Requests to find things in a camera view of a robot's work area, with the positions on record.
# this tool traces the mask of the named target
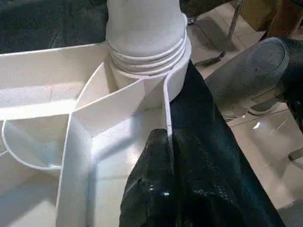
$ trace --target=curved plastic edge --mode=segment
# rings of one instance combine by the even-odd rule
[[[58,193],[57,193],[56,207],[55,207],[56,218],[58,217],[58,209],[59,209],[58,206],[59,206],[60,195],[61,195],[62,177],[63,177],[63,170],[64,170],[64,162],[65,162],[65,157],[66,157],[67,139],[68,139],[68,135],[70,133],[71,118],[72,118],[72,113],[70,113],[69,117],[68,117],[66,135],[65,135],[65,140],[64,140],[62,162],[61,162],[60,175],[59,175],[59,183],[58,183]]]
[[[163,84],[167,136],[169,138],[169,144],[171,148],[172,148],[172,125],[171,125],[171,115],[170,115],[170,102],[180,93],[184,84],[186,70],[192,50],[191,43],[188,37],[187,37],[187,43],[185,48],[186,50],[183,55],[183,58],[171,70],[171,72],[169,72]]]
[[[76,107],[74,110],[119,90],[110,62],[111,60],[108,54],[86,82],[76,100]]]
[[[71,115],[69,114],[69,119],[68,119],[68,124],[67,124],[67,129],[66,129],[66,134],[69,130],[69,126],[70,126],[70,118],[71,118]],[[45,172],[48,172],[49,174],[52,174],[54,176],[58,176],[58,173],[60,172],[61,170],[61,166],[53,166],[53,167],[41,167],[41,166],[35,166],[33,164],[30,164],[28,162],[25,162],[24,160],[20,159],[13,151],[12,149],[10,148],[9,144],[7,143],[6,141],[6,138],[5,138],[5,125],[6,125],[6,122],[9,122],[7,120],[4,120],[3,122],[3,125],[2,125],[2,128],[1,128],[1,136],[2,136],[2,140],[3,140],[3,144],[4,146],[6,147],[7,151],[10,153],[10,155],[13,156],[13,158],[18,161],[19,163],[29,167],[29,168],[32,168],[32,169],[36,169],[36,170],[42,170],[42,171],[45,171]],[[64,148],[63,148],[63,151],[65,149],[65,142],[66,142],[66,134],[65,134],[65,141],[64,141]]]

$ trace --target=white pipe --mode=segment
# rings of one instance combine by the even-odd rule
[[[179,0],[108,0],[107,41],[115,65],[134,75],[168,72],[183,56]]]

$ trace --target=metal stand leg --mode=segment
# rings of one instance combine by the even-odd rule
[[[232,23],[231,23],[231,26],[229,28],[229,32],[228,32],[228,35],[227,35],[227,40],[228,41],[232,40],[232,34],[235,30],[243,1],[244,0],[238,0],[237,1],[237,5],[236,5],[236,8],[235,8],[235,13],[233,14]],[[195,25],[195,26],[199,27],[201,29],[201,31],[204,33],[203,29],[198,24],[192,23],[192,25]],[[199,61],[199,62],[195,63],[195,66],[208,66],[208,65],[211,65],[211,64],[215,64],[215,63],[221,61],[221,59],[225,56],[225,54],[226,54],[226,51],[222,51],[216,57],[212,57],[212,58],[209,58],[209,59],[206,59],[206,60]]]

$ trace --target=white plastic tray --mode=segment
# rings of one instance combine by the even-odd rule
[[[1,226],[118,226],[149,133],[171,136],[190,54],[187,40],[167,76],[142,79],[113,75],[106,43],[0,55]]]

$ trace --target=dark fabric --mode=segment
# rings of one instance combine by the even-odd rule
[[[300,7],[303,7],[303,0],[290,0],[292,1],[294,4],[297,4]]]
[[[177,197],[172,153],[164,129],[153,130],[128,177],[120,227],[175,227]]]
[[[213,194],[216,200],[221,200],[220,203],[237,208],[238,213],[235,211],[232,214],[237,216],[239,223],[241,219],[245,223],[239,226],[283,227],[279,214],[192,62],[189,63],[182,91],[170,107],[174,149],[182,163],[180,179],[186,188],[200,187],[204,191],[202,194],[192,193],[192,196],[211,200],[210,194]]]
[[[0,53],[100,43],[105,0],[0,1]]]

